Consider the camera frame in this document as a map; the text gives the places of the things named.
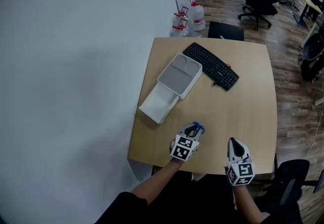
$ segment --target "wooden table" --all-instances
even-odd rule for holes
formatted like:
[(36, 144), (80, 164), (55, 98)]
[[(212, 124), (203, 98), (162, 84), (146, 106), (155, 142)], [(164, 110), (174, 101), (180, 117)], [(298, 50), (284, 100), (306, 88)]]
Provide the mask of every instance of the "wooden table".
[(157, 77), (177, 53), (197, 42), (239, 75), (228, 91), (212, 87), (204, 73), (179, 100), (162, 125), (137, 110), (128, 157), (151, 165), (164, 166), (170, 160), (169, 145), (179, 129), (198, 121), (206, 131), (196, 154), (181, 170), (225, 174), (227, 142), (242, 140), (250, 149), (256, 173), (272, 172), (276, 136), (277, 107), (274, 80), (265, 45), (222, 39), (157, 38), (149, 57), (139, 105), (157, 83)]
[(322, 14), (322, 11), (311, 0), (304, 0), (304, 1), (306, 1), (306, 5), (305, 5), (305, 8), (304, 8), (304, 10), (302, 12), (302, 15), (299, 16), (297, 14), (294, 14), (294, 18), (295, 18), (295, 20), (297, 21), (297, 23), (299, 25), (307, 28), (307, 25), (306, 25), (305, 21), (303, 20), (303, 18), (304, 18), (305, 14), (306, 14), (306, 11), (307, 11), (308, 7), (313, 8), (314, 10), (316, 10), (320, 14)]

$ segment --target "wooden floor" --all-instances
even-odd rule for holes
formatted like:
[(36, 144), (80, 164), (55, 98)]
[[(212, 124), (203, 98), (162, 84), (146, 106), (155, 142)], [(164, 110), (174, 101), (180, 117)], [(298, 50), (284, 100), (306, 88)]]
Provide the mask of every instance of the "wooden floor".
[[(269, 51), (272, 71), (276, 87), (278, 133), (277, 158), (278, 162), (291, 159), (305, 159), (315, 137), (316, 128), (321, 113), (321, 105), (315, 107), (314, 101), (322, 97), (322, 81), (315, 83), (304, 82), (301, 78), (300, 64), (298, 63), (299, 46), (306, 37), (308, 30), (297, 25), (292, 9), (279, 5), (278, 14), (267, 16), (272, 23), (261, 21), (259, 30), (255, 31), (255, 19), (242, 17), (244, 0), (198, 0), (205, 10), (207, 27), (209, 21), (218, 21), (240, 26), (244, 29), (245, 41), (265, 44)], [(303, 10), (300, 0), (295, 0)], [(208, 28), (202, 32), (207, 37)], [(307, 179), (318, 179), (324, 169), (324, 116), (318, 129), (316, 143), (313, 146), (308, 160), (310, 169)], [(262, 187), (251, 187), (253, 196), (261, 195)], [(316, 194), (313, 187), (305, 186), (303, 196), (299, 200), (299, 207), (304, 223), (315, 223), (324, 212), (324, 187)]]

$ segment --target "keyboard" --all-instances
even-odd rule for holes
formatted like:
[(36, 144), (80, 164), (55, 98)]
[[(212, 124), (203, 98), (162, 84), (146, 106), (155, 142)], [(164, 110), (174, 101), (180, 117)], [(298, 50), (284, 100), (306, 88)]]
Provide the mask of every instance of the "keyboard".
[(202, 64), (202, 71), (226, 91), (231, 89), (239, 78), (229, 65), (196, 42), (187, 47), (183, 54)]

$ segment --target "white storage box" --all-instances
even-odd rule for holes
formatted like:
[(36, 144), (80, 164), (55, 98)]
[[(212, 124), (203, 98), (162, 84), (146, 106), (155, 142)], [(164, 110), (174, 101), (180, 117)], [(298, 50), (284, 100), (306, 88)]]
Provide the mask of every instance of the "white storage box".
[(203, 72), (195, 60), (177, 54), (157, 78), (157, 85), (139, 107), (155, 122), (162, 124), (179, 99), (184, 99)]

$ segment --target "white cable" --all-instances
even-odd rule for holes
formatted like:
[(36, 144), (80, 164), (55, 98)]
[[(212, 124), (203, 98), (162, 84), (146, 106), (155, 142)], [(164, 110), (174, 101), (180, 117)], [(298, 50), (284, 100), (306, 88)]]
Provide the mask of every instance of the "white cable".
[[(323, 84), (324, 84), (324, 82), (323, 82), (323, 70), (322, 70), (322, 95), (323, 95), (323, 97), (324, 97)], [(317, 128), (316, 128), (315, 139), (314, 139), (313, 144), (310, 146), (310, 149), (308, 150), (308, 153), (307, 153), (307, 156), (306, 156), (305, 160), (307, 159), (310, 150), (312, 149), (312, 147), (314, 146), (314, 144), (315, 144), (315, 142), (316, 142), (317, 131), (318, 131), (318, 128), (319, 128), (319, 125), (320, 125), (320, 120), (321, 120), (322, 115), (323, 115), (323, 105), (324, 105), (324, 102), (322, 102), (322, 112), (320, 113), (320, 117), (319, 117), (319, 121), (318, 121), (318, 126), (317, 126)]]

